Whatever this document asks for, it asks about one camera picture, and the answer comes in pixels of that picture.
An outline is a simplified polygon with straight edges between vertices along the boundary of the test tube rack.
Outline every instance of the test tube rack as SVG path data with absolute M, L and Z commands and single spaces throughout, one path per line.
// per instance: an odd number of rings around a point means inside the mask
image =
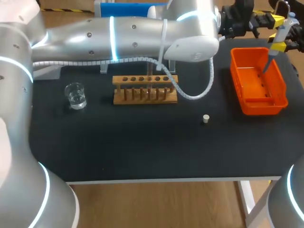
M 173 75 L 178 83 L 178 76 Z M 167 76 L 113 76 L 114 105 L 148 105 L 177 103 L 177 92 Z M 140 88 L 122 88 L 126 86 L 144 86 Z

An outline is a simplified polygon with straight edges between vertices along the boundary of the gray robot arm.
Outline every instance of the gray robot arm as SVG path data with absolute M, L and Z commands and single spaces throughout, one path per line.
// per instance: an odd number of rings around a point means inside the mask
M 46 30 L 35 0 L 0 0 L 1 227 L 76 228 L 79 217 L 76 195 L 29 148 L 33 62 L 158 58 L 161 50 L 167 59 L 208 59 L 219 47 L 213 2 L 192 1 L 181 12 L 183 1 L 172 2 L 163 19 L 92 19 Z M 207 17 L 198 16 L 202 10 Z
M 33 61 L 94 61 L 128 57 L 159 57 L 198 62 L 213 57 L 218 48 L 218 16 L 213 2 L 201 10 L 197 5 L 171 4 L 174 19 L 141 17 L 94 18 L 53 28 L 33 46 Z M 174 9 L 183 7 L 180 12 Z

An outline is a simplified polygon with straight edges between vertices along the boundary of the small cylinder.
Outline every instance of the small cylinder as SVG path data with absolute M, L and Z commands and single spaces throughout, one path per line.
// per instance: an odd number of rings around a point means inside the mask
M 205 124 L 208 123 L 209 119 L 210 119 L 210 116 L 209 116 L 209 115 L 204 115 L 204 116 L 203 116 L 203 122 L 204 122 Z

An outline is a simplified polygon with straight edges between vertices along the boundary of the cable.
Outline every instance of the cable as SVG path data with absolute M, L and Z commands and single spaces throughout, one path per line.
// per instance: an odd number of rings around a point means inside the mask
M 168 78 L 171 80 L 172 84 L 176 88 L 176 91 L 185 97 L 188 100 L 198 100 L 202 97 L 204 97 L 211 89 L 212 84 L 213 84 L 213 79 L 214 79 L 214 67 L 213 67 L 213 58 L 209 60 L 209 67 L 210 67 L 210 80 L 208 83 L 207 88 L 205 89 L 204 92 L 202 92 L 199 95 L 196 96 L 191 96 L 186 94 L 180 86 L 175 82 L 174 78 L 172 77 L 172 74 L 170 71 L 167 69 L 167 67 L 164 64 L 159 64 L 159 62 L 153 58 L 148 58 L 148 57 L 134 57 L 134 58 L 121 58 L 118 60 L 104 60 L 104 61 L 86 61 L 86 62 L 71 62 L 71 61 L 41 61 L 41 62 L 36 62 L 33 63 L 33 67 L 48 67 L 48 66 L 98 66 L 101 64 L 115 64 L 115 63 L 129 63 L 129 62 L 150 62 L 154 63 L 156 65 L 159 65 L 162 67 L 162 70 L 166 73 Z

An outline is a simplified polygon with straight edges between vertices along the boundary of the black tabletop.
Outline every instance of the black tabletop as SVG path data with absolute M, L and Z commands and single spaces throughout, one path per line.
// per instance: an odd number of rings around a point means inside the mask
M 143 75 L 146 64 L 65 67 L 61 78 L 34 83 L 30 146 L 36 159 L 65 181 L 280 176 L 304 148 L 304 91 L 287 56 L 277 64 L 289 105 L 277 116 L 245 116 L 230 74 L 230 50 L 265 40 L 221 42 L 211 91 L 177 104 L 113 105 L 113 75 Z M 191 95 L 209 80 L 209 64 L 177 63 Z M 85 86 L 87 107 L 71 111 L 64 88 Z M 201 125 L 202 116 L 210 121 Z

